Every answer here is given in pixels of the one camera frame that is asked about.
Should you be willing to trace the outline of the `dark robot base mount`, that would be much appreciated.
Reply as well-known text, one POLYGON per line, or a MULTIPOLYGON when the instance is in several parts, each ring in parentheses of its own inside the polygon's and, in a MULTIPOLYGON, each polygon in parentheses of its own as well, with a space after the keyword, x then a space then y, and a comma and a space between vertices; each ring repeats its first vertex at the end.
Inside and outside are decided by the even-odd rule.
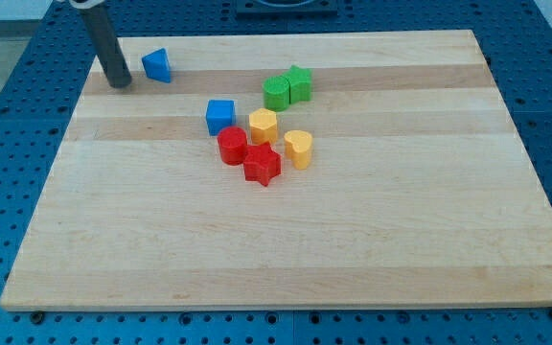
POLYGON ((337 14, 336 0, 236 0, 237 16, 337 14))

